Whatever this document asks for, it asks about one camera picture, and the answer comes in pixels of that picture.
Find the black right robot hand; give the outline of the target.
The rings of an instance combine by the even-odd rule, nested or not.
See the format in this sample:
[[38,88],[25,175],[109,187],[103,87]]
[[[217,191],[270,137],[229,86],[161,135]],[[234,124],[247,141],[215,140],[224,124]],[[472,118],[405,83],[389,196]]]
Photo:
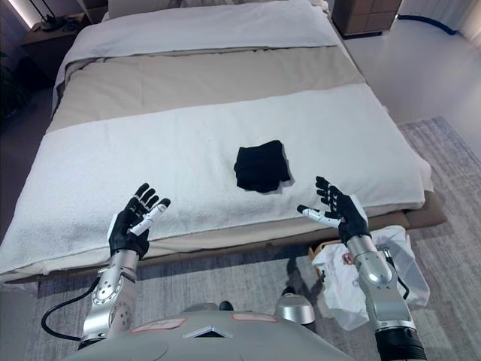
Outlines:
[[355,195],[342,193],[323,177],[316,177],[316,193],[320,196],[320,202],[328,209],[321,212],[299,205],[298,213],[317,223],[337,229],[344,244],[353,237],[371,236],[368,216]]

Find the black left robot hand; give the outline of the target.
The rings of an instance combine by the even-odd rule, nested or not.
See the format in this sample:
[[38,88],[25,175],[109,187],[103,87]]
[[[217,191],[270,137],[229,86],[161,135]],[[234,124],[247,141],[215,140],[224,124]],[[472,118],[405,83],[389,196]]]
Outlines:
[[150,246],[149,230],[170,204],[170,199],[160,199],[148,183],[142,184],[109,225],[107,240],[111,256],[121,250],[131,250],[143,259]]

